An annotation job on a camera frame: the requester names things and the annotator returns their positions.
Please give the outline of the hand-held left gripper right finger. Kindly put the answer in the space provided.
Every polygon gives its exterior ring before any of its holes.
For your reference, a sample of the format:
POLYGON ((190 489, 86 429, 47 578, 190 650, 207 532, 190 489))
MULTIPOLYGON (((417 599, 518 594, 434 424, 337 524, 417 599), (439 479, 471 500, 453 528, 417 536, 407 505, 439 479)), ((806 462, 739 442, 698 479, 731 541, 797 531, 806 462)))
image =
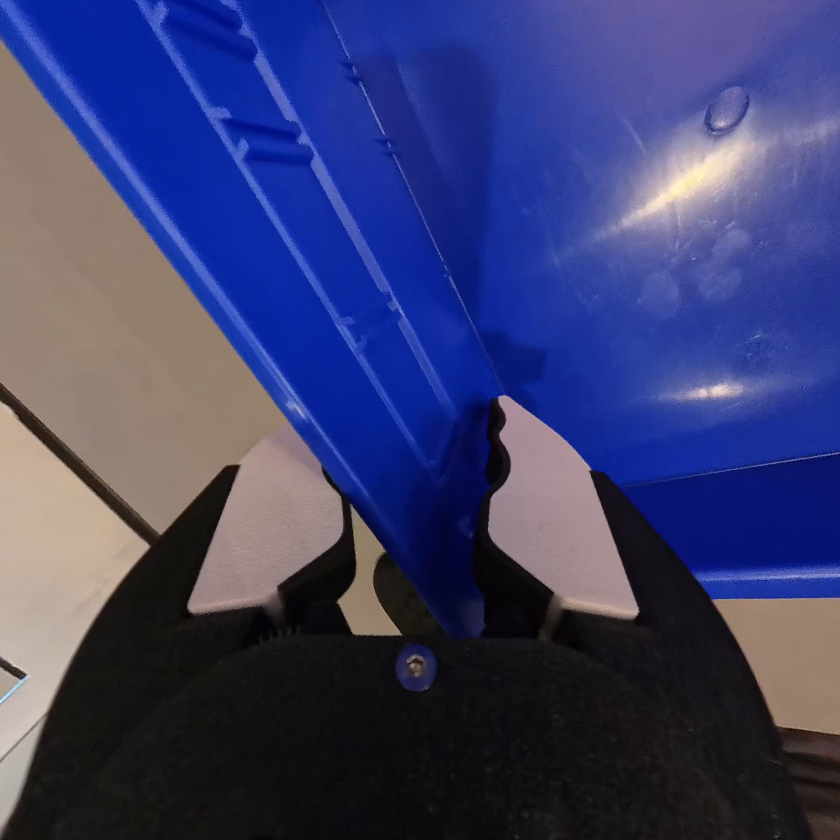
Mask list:
POLYGON ((511 397, 488 413, 487 490, 474 538, 483 638, 632 632, 639 607, 590 467, 511 397))

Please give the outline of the blue plastic bin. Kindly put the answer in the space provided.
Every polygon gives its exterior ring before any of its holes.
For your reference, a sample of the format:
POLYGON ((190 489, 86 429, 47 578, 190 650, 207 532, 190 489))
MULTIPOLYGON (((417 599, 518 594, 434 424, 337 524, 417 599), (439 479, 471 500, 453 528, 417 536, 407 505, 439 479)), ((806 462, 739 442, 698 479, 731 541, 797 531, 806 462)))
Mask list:
POLYGON ((2 2, 456 636, 494 396, 715 599, 838 597, 838 2, 2 2))

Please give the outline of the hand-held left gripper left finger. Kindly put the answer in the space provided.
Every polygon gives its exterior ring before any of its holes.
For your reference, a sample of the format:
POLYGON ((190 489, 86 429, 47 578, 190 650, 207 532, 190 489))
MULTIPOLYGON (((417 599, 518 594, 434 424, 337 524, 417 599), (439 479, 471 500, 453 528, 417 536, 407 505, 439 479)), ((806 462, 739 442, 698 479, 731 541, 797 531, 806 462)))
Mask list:
POLYGON ((259 607, 285 627, 354 582, 350 502, 289 424, 241 460, 187 603, 193 616, 259 607))

